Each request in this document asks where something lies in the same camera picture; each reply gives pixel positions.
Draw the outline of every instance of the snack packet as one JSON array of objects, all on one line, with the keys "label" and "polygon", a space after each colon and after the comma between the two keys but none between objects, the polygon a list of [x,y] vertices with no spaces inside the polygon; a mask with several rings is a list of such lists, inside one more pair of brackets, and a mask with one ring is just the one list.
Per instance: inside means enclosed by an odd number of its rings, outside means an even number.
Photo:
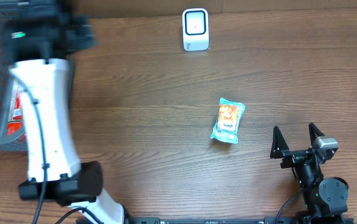
[{"label": "snack packet", "polygon": [[236,103],[221,98],[218,118],[210,138],[237,144],[239,121],[245,113],[245,108],[246,105],[243,103]]}]

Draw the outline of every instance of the wooden surface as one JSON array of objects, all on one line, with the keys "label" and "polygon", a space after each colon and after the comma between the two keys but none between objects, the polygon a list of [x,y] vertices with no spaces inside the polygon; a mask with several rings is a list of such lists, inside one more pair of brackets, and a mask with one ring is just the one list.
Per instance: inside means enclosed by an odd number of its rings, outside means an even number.
[{"label": "wooden surface", "polygon": [[80,14],[92,18],[178,16],[202,7],[210,14],[357,7],[357,0],[72,0]]},{"label": "wooden surface", "polygon": [[[346,216],[357,221],[357,9],[212,15],[210,49],[191,53],[179,16],[92,24],[98,46],[75,55],[73,137],[134,216],[276,215],[299,189],[269,159],[273,127],[303,149],[313,121],[339,142],[321,168],[349,183]],[[209,138],[220,97],[247,105],[237,145]],[[0,152],[0,223],[31,222],[37,203],[17,193],[26,171],[25,153]],[[67,210],[46,203],[39,221]]]}]

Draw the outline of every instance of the wooden table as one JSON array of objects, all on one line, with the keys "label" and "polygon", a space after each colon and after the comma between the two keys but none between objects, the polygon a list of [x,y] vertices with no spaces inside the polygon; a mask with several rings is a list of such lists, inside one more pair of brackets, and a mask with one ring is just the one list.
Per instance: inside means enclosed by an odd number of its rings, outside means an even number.
[{"label": "wooden table", "polygon": [[[339,142],[321,168],[347,180],[357,221],[357,9],[211,15],[205,52],[183,51],[179,16],[92,24],[98,46],[75,55],[73,137],[134,216],[276,215],[299,188],[269,159],[273,127],[303,149],[314,122]],[[210,140],[220,97],[247,105],[236,145]],[[0,152],[0,223],[31,222],[37,202],[17,192],[26,171],[26,153]],[[66,211],[45,203],[39,222]]]}]

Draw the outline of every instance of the blue snack packet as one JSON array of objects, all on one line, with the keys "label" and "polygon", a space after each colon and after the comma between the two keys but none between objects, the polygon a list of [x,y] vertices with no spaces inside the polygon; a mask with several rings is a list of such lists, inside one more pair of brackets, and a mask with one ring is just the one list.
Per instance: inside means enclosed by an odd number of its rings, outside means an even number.
[{"label": "blue snack packet", "polygon": [[220,108],[216,125],[210,138],[215,138],[222,142],[238,143],[239,121],[245,113],[246,105],[220,99]]}]

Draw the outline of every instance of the green light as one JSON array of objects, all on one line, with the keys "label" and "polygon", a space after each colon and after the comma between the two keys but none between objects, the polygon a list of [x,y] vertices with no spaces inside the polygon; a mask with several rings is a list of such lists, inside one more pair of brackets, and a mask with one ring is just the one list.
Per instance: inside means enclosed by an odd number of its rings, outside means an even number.
[{"label": "green light", "polygon": [[16,32],[12,34],[12,39],[24,37],[26,34],[24,32]]}]

